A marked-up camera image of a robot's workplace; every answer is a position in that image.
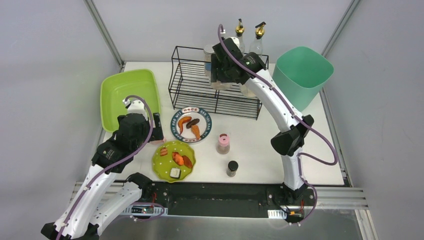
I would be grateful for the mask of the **silver lid pellet jar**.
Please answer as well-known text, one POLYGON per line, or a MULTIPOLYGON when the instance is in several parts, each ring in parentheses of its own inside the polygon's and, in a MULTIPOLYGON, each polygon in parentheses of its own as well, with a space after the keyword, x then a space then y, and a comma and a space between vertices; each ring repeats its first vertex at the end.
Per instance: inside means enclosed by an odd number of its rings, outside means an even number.
POLYGON ((214 53, 213 45, 208 44, 203 48, 204 53, 204 74, 209 78, 211 76, 211 56, 214 53))

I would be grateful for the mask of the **glass jar with beige powder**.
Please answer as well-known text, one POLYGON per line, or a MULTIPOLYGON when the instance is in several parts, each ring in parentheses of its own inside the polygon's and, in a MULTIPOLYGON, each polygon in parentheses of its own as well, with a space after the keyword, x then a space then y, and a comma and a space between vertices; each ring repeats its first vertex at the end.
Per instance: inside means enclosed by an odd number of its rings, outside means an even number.
POLYGON ((230 89, 233 86, 233 84, 231 82, 215 81, 215 82, 211 82, 210 86, 215 90, 223 91, 223 90, 230 89))

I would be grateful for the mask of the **oil bottle with black spout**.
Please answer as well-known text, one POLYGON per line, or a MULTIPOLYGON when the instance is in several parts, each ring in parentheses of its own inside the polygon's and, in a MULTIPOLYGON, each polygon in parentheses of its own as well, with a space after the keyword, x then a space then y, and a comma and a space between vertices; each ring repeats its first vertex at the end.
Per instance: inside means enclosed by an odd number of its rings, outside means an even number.
POLYGON ((255 53, 258 56, 262 56, 263 54, 263 42, 262 38, 265 35, 264 27, 266 25, 266 22, 263 21, 260 24, 255 26, 255 39, 249 46, 249 53, 255 53))

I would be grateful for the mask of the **glass jar with metal ring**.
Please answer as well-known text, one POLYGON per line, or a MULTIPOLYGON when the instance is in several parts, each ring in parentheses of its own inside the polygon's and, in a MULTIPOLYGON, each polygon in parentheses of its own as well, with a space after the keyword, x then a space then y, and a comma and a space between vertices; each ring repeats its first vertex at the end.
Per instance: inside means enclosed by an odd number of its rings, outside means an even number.
POLYGON ((256 97, 256 95, 245 84, 239 83, 238 85, 239 85, 240 92, 242 93, 243 96, 247 98, 256 97))

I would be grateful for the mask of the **oil bottle with gold cap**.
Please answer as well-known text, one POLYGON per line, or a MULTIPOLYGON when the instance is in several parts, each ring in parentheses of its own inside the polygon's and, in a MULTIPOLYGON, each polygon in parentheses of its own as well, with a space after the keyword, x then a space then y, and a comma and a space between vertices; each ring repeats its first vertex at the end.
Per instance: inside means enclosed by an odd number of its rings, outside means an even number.
POLYGON ((242 53, 245 52, 245 43, 243 40, 243 34, 244 34, 245 28, 243 25, 243 21, 241 18, 238 19, 238 25, 235 28, 235 36, 238 39, 239 42, 239 49, 242 53))

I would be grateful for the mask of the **white plate with blue rim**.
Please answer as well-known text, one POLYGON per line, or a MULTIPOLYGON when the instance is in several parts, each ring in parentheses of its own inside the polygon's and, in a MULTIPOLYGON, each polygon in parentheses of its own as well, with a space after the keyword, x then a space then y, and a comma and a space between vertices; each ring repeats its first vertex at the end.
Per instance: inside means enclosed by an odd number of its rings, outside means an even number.
POLYGON ((193 144, 202 141, 205 139, 212 130, 212 118, 210 114, 200 107, 189 106, 178 110, 170 121, 170 130, 172 135, 179 141, 193 144), (178 127, 178 121, 182 117, 190 116, 192 119, 200 119, 200 122, 196 124, 200 130, 200 138, 196 139, 195 135, 192 133, 191 128, 187 129, 185 123, 183 125, 183 132, 180 134, 180 129, 178 127))

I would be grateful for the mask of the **pink lid spice jar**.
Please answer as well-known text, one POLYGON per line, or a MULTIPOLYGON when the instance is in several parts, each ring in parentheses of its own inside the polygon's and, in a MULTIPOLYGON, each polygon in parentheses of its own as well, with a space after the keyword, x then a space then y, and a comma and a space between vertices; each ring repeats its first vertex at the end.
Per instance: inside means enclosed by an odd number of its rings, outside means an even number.
POLYGON ((221 155, 225 155, 230 151, 230 137, 227 133, 219 135, 216 151, 221 155))

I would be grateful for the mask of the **black lid spice jar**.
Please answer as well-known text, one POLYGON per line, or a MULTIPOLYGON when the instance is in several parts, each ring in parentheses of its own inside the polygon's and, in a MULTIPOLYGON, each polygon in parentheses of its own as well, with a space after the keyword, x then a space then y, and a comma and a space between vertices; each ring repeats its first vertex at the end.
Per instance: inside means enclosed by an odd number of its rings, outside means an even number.
POLYGON ((236 175, 238 168, 239 168, 238 163, 235 160, 231 160, 227 164, 226 174, 229 177, 234 177, 236 175))

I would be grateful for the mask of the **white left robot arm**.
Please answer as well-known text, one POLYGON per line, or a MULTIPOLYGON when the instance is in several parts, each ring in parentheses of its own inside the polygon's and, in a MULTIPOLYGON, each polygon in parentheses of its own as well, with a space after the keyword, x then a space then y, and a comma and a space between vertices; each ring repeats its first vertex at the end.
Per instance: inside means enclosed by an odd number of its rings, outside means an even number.
POLYGON ((49 240, 97 240, 105 228, 130 204, 151 197, 152 180, 135 172, 123 187, 99 207, 107 188, 148 142, 164 138, 160 114, 120 115, 118 130, 101 143, 74 199, 55 222, 46 223, 41 234, 49 240))

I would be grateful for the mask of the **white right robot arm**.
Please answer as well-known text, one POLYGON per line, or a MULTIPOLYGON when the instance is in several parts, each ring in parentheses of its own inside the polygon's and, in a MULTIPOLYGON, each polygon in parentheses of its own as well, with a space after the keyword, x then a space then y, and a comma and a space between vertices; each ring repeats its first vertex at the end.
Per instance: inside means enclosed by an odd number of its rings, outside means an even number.
POLYGON ((221 40, 212 49, 211 78, 247 87, 276 122, 279 133, 270 143, 281 155, 284 170, 283 194, 292 201, 297 200, 308 187, 301 178, 298 154, 303 149, 309 127, 314 123, 313 117, 303 116, 289 103, 272 79, 267 65, 256 53, 241 53, 231 38, 221 40))

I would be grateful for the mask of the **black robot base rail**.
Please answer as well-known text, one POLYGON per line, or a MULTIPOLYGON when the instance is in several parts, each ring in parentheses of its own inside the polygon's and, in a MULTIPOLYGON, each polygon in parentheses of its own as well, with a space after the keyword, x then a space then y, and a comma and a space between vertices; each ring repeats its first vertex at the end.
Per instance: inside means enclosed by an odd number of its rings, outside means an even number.
POLYGON ((315 195, 308 188, 292 197, 282 184, 154 181, 140 201, 162 205, 169 216, 265 219, 271 213, 279 218, 285 212, 298 214, 313 206, 315 195))

